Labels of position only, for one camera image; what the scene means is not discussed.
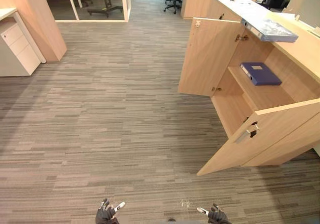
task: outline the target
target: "black glove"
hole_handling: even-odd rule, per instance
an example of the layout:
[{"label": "black glove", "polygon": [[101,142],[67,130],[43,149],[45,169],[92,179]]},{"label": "black glove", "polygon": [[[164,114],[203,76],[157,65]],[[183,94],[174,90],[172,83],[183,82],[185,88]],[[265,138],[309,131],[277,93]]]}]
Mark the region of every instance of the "black glove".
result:
[{"label": "black glove", "polygon": [[213,207],[211,208],[211,211],[208,214],[209,221],[208,223],[214,223],[214,224],[231,224],[231,222],[228,221],[228,218],[224,211],[222,211],[219,206],[216,204],[213,204]]},{"label": "black glove", "polygon": [[108,207],[109,200],[106,198],[101,202],[101,206],[98,209],[95,216],[95,224],[111,224],[112,218],[116,214],[113,208]]}]

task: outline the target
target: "white drawer cabinet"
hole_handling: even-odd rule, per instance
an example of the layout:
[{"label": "white drawer cabinet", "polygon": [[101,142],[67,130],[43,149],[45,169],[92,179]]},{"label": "white drawer cabinet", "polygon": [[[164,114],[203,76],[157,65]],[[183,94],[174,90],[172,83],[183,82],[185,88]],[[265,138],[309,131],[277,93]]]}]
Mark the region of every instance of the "white drawer cabinet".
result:
[{"label": "white drawer cabinet", "polygon": [[0,22],[0,76],[29,76],[40,60],[15,21]]}]

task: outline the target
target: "chair leg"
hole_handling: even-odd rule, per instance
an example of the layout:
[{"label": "chair leg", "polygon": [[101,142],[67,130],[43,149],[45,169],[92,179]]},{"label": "chair leg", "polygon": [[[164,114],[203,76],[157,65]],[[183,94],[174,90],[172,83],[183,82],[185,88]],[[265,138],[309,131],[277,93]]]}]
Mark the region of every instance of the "chair leg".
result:
[{"label": "chair leg", "polygon": [[174,5],[173,5],[173,4],[170,4],[170,5],[168,5],[167,7],[164,8],[164,11],[165,11],[166,9],[172,8],[172,7],[174,7]]},{"label": "chair leg", "polygon": [[173,12],[174,14],[177,13],[177,10],[176,10],[176,1],[177,1],[177,0],[174,0],[174,3],[173,3],[173,8],[175,9],[174,12]]}]

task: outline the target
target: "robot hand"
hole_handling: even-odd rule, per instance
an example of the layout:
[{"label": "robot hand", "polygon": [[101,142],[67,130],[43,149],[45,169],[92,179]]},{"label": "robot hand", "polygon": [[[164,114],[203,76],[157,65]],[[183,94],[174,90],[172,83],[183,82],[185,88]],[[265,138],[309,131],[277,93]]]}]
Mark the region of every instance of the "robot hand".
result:
[{"label": "robot hand", "polygon": [[208,223],[231,224],[231,222],[228,221],[228,217],[226,216],[225,212],[222,211],[216,204],[213,204],[210,212],[203,208],[197,208],[197,210],[209,217]]},{"label": "robot hand", "polygon": [[100,208],[98,209],[95,216],[95,224],[113,224],[118,223],[117,220],[113,222],[114,215],[116,212],[125,206],[125,203],[120,203],[116,208],[108,207],[109,200],[106,198],[101,202]]}]

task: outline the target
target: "desk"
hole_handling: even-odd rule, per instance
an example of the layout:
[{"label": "desk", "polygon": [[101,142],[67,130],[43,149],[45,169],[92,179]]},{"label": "desk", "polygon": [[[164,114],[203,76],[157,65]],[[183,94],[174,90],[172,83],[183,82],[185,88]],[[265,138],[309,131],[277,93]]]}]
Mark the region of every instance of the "desk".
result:
[{"label": "desk", "polygon": [[66,44],[46,0],[0,0],[0,8],[16,7],[47,61],[59,61]]},{"label": "desk", "polygon": [[[178,90],[210,97],[228,140],[198,175],[280,165],[316,146],[320,39],[251,0],[212,1],[211,9],[220,13],[192,20]],[[247,23],[272,19],[299,38],[295,43],[262,42],[240,22],[243,18]],[[254,86],[242,62],[263,62],[282,84]]]}]

